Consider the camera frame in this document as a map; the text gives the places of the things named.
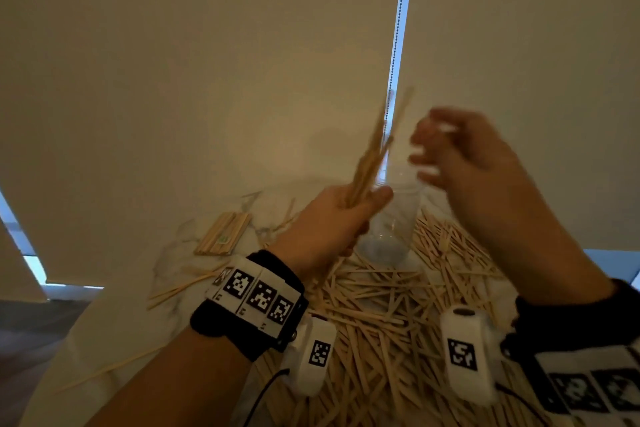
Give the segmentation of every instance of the clear plastic cup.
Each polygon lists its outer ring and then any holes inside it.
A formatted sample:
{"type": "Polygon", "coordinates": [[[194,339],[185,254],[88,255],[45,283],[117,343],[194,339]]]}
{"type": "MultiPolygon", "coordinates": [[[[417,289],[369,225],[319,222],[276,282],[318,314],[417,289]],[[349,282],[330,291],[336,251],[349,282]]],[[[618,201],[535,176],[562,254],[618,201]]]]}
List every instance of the clear plastic cup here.
{"type": "Polygon", "coordinates": [[[411,248],[422,186],[414,167],[394,164],[381,172],[373,189],[384,185],[391,186],[394,198],[372,218],[369,232],[360,237],[356,251],[372,264],[396,267],[411,248]]]}

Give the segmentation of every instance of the marble table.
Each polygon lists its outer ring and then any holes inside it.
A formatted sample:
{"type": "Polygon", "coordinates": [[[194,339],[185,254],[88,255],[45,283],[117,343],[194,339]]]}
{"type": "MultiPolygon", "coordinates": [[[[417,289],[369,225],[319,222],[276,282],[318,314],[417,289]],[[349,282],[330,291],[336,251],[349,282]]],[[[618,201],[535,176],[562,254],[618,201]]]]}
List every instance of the marble table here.
{"type": "MultiPolygon", "coordinates": [[[[69,390],[57,393],[56,390],[105,366],[162,346],[188,324],[191,312],[204,298],[208,281],[189,287],[186,292],[155,309],[147,310],[147,297],[192,278],[182,271],[183,266],[212,269],[225,260],[224,257],[193,255],[198,241],[218,214],[230,210],[252,213],[252,222],[234,250],[234,253],[247,255],[259,250],[257,235],[264,236],[268,229],[282,221],[293,197],[296,200],[293,211],[297,212],[328,184],[331,183],[323,180],[298,181],[244,197],[225,199],[217,209],[208,210],[182,223],[177,229],[168,230],[166,237],[150,246],[124,273],[114,277],[78,319],[31,398],[21,427],[84,425],[153,358],[153,354],[69,390]]],[[[442,193],[426,190],[423,202],[430,212],[451,217],[442,193]]],[[[505,322],[513,316],[511,309],[515,294],[509,295],[503,308],[506,310],[505,322]]],[[[236,406],[232,425],[244,422],[258,392],[258,378],[252,370],[236,406]]],[[[273,425],[264,406],[256,412],[252,425],[273,425]]]]}

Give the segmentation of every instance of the round table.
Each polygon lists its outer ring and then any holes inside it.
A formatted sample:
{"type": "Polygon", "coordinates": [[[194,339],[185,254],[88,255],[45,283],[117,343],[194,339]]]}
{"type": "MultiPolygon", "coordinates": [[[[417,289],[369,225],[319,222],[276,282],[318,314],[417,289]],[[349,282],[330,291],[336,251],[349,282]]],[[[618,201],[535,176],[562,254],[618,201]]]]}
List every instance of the round table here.
{"type": "MultiPolygon", "coordinates": [[[[217,209],[182,223],[155,246],[148,247],[138,260],[111,280],[69,331],[38,384],[21,427],[83,426],[155,353],[76,387],[57,390],[108,365],[166,344],[188,324],[191,312],[204,299],[210,281],[195,284],[151,310],[147,310],[148,296],[193,278],[182,270],[184,266],[212,269],[227,260],[225,257],[197,257],[193,254],[220,213],[243,211],[252,214],[252,222],[234,250],[236,254],[248,255],[260,249],[258,236],[264,238],[268,230],[282,222],[293,198],[293,212],[297,212],[328,184],[331,182],[326,180],[298,181],[225,199],[217,209]]],[[[442,193],[427,190],[423,203],[430,212],[451,217],[442,193]]],[[[252,370],[236,406],[232,425],[244,421],[258,391],[258,378],[252,370]]],[[[255,417],[254,425],[273,425],[264,406],[255,417]]]]}

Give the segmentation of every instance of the wooden floor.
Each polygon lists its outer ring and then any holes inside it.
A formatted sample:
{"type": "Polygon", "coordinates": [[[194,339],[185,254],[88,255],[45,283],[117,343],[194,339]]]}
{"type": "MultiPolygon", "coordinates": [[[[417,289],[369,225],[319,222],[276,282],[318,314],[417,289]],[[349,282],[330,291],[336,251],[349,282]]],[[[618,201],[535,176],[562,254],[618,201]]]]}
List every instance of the wooden floor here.
{"type": "Polygon", "coordinates": [[[86,302],[0,301],[0,427],[14,427],[86,302]]]}

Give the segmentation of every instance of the black cable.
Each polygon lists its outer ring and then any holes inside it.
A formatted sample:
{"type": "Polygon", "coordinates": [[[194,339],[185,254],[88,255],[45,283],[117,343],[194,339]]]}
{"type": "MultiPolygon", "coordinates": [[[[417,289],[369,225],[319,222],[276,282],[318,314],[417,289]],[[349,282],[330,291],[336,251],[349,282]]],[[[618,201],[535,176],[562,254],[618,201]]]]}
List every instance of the black cable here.
{"type": "Polygon", "coordinates": [[[263,395],[267,393],[267,390],[269,389],[271,384],[276,381],[277,377],[288,375],[290,372],[291,370],[289,368],[284,368],[284,370],[280,370],[279,372],[277,372],[275,375],[271,377],[271,379],[267,382],[267,384],[264,386],[264,388],[260,392],[260,395],[258,395],[258,398],[255,400],[253,407],[251,407],[251,411],[249,411],[249,416],[244,421],[244,424],[242,427],[247,427],[247,425],[249,425],[249,422],[251,421],[251,417],[255,413],[255,409],[258,408],[258,404],[260,403],[260,400],[262,400],[263,395]]]}
{"type": "Polygon", "coordinates": [[[516,392],[514,392],[511,389],[508,389],[507,387],[505,387],[504,385],[501,385],[500,383],[496,382],[495,383],[495,389],[498,390],[499,392],[505,393],[507,395],[511,395],[512,397],[520,400],[522,402],[522,404],[527,407],[529,409],[529,411],[536,416],[536,418],[542,423],[542,425],[544,425],[545,427],[549,427],[549,424],[547,423],[546,420],[544,420],[544,418],[542,417],[542,415],[540,415],[538,413],[538,411],[535,409],[535,407],[530,404],[528,401],[524,400],[524,398],[522,398],[520,395],[518,395],[516,392]]]}

